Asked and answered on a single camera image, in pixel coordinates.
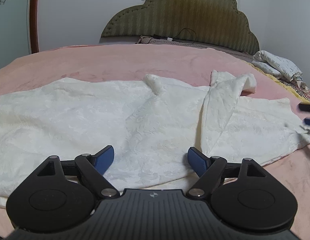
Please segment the white textured pants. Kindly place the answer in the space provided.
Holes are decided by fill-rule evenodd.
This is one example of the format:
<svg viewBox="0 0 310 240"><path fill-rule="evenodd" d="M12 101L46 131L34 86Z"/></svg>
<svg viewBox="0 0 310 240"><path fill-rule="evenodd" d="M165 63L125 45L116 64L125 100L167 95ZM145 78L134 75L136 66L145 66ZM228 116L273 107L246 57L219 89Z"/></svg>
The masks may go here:
<svg viewBox="0 0 310 240"><path fill-rule="evenodd" d="M0 206L48 156L69 160L107 145L106 178L119 190L186 188L191 146L229 161L265 165L310 144L290 100L254 99L252 74L213 71L210 86L147 74L141 81L71 78L0 96Z"/></svg>

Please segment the yellow patterned bedding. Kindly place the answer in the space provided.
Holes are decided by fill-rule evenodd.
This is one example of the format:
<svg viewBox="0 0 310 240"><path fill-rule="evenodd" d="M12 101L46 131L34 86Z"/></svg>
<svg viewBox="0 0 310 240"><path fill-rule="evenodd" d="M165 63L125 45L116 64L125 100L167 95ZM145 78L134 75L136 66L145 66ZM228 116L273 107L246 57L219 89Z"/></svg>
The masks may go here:
<svg viewBox="0 0 310 240"><path fill-rule="evenodd" d="M275 83L286 89L288 92L293 94L296 98L298 98L302 103L306 103L310 105L310 95L307 95L305 92L303 92L300 88L295 87L294 85L287 83L286 81L282 81L277 79L276 77L264 73L259 68L255 67L253 64L248 63L251 67L253 67L258 72L262 73L263 75L269 77L271 80L273 80Z"/></svg>

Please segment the white patterned quilt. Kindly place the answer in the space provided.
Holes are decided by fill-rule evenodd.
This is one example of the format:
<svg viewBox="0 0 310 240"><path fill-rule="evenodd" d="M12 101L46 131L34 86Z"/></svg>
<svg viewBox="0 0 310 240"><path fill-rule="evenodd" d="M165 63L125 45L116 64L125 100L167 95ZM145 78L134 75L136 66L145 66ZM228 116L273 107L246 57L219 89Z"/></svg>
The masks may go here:
<svg viewBox="0 0 310 240"><path fill-rule="evenodd" d="M252 64L264 73L272 75L277 79L285 80L298 88L305 88L302 71L290 60L260 50L253 55Z"/></svg>

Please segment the olive upholstered headboard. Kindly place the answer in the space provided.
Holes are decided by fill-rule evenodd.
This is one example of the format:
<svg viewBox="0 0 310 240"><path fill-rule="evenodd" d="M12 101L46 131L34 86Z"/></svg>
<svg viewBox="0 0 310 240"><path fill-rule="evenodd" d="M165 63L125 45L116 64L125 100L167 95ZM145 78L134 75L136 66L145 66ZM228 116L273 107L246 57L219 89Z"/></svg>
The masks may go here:
<svg viewBox="0 0 310 240"><path fill-rule="evenodd" d="M208 43L250 55L260 49L236 0L146 0L115 14L101 34L141 35Z"/></svg>

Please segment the pink bed blanket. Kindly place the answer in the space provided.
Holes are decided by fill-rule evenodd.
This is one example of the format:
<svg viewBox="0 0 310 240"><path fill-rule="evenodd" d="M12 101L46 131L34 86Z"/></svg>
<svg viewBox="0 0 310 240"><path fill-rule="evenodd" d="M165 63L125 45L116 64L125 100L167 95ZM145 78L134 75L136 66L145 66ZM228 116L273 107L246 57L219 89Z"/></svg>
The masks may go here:
<svg viewBox="0 0 310 240"><path fill-rule="evenodd" d="M279 83L250 64L213 49L170 45L73 46L24 56L0 70L0 95L34 89L64 77L83 81L141 80L146 74L179 79L193 86L207 86L213 70L235 76L252 73L256 98L289 98L299 102ZM310 145L267 166L298 201L292 231L310 239Z"/></svg>

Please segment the brown wooden door frame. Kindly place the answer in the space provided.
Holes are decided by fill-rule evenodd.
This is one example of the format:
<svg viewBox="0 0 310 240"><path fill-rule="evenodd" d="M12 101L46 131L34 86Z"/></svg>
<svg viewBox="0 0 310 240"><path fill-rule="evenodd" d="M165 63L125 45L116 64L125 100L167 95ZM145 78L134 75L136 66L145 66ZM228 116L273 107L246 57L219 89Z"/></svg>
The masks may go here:
<svg viewBox="0 0 310 240"><path fill-rule="evenodd" d="M38 0L29 0L29 41L31 54L39 52Z"/></svg>

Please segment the white floral wardrobe door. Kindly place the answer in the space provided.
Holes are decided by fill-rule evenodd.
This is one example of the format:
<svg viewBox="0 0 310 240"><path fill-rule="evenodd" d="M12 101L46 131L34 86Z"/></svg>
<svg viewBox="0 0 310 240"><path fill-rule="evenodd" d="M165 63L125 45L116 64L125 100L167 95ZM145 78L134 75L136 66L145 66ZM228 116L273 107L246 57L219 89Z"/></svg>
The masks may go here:
<svg viewBox="0 0 310 240"><path fill-rule="evenodd" d="M30 0L0 0L0 69L29 55Z"/></svg>

